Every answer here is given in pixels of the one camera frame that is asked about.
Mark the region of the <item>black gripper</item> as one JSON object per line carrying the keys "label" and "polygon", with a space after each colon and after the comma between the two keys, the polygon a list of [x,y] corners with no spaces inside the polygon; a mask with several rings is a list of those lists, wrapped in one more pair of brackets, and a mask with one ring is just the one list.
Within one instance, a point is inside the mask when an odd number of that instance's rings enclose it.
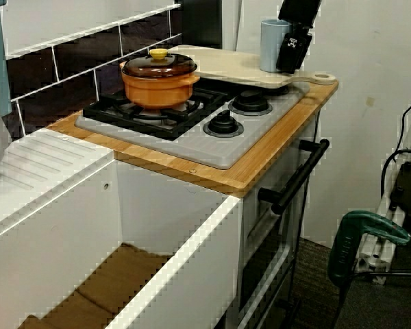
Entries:
{"label": "black gripper", "polygon": [[285,34],[279,49],[276,69],[279,73],[293,74],[301,68],[307,54],[314,20],[321,0],[284,0],[278,19],[294,25],[297,29]]}

